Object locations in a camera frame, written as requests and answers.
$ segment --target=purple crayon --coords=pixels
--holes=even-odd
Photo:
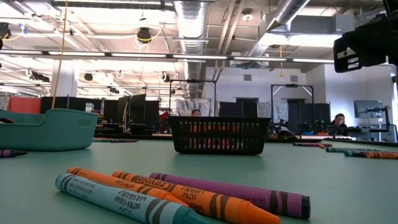
[[[310,197],[306,195],[159,173],[152,173],[149,178],[241,198],[277,215],[301,219],[311,215]]]
[[[0,158],[11,158],[16,156],[26,155],[27,152],[15,151],[15,150],[0,150]]]

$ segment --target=teal crayon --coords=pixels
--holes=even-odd
[[[209,224],[192,208],[117,187],[97,184],[84,177],[62,174],[55,186],[72,196],[148,224]]]
[[[347,148],[347,147],[326,147],[326,152],[345,152],[348,150],[351,151],[364,151],[364,152],[380,152],[380,150],[376,149],[356,149],[356,148]]]
[[[366,154],[368,152],[367,151],[346,150],[343,153],[344,153],[344,156],[366,158]]]

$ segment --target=table surface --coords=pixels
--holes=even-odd
[[[115,170],[141,175],[162,172],[309,195],[311,218],[281,217],[286,224],[390,224],[397,216],[396,160],[345,157],[317,147],[269,143],[259,156],[181,155],[174,151],[172,141],[139,141],[93,143],[90,149],[79,151],[29,152],[0,159],[1,223],[139,223],[59,192],[55,179],[71,166],[109,175]]]

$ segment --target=pillar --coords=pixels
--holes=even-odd
[[[51,79],[51,96],[54,95],[55,83],[58,79],[59,60],[54,60]],[[79,81],[79,69],[76,60],[63,60],[59,75],[58,88],[56,96],[76,97]]]

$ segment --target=wall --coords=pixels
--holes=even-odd
[[[355,118],[354,100],[381,100],[384,106],[392,106],[390,67],[376,66],[347,73],[336,73],[333,65],[322,67],[325,68],[325,93],[326,100],[330,101],[330,113],[332,116],[343,113],[348,126],[368,123],[367,119]],[[392,123],[391,110],[389,117]],[[370,119],[370,123],[381,122]]]
[[[305,80],[314,88],[314,103],[326,103],[325,66],[319,65],[307,72]]]
[[[213,78],[214,68],[206,67],[206,79]],[[252,81],[243,81],[244,74],[251,74]],[[271,84],[287,84],[291,75],[298,75],[298,84],[305,85],[305,74],[299,69],[283,69],[284,77],[280,77],[280,70],[275,69],[249,69],[224,68],[217,82],[217,100],[222,102],[235,102],[236,98],[259,98],[259,102],[271,100]],[[205,88],[205,97],[214,98],[214,92],[209,85]],[[310,95],[302,88],[282,87],[275,95],[274,100],[287,98],[307,99],[311,102]]]

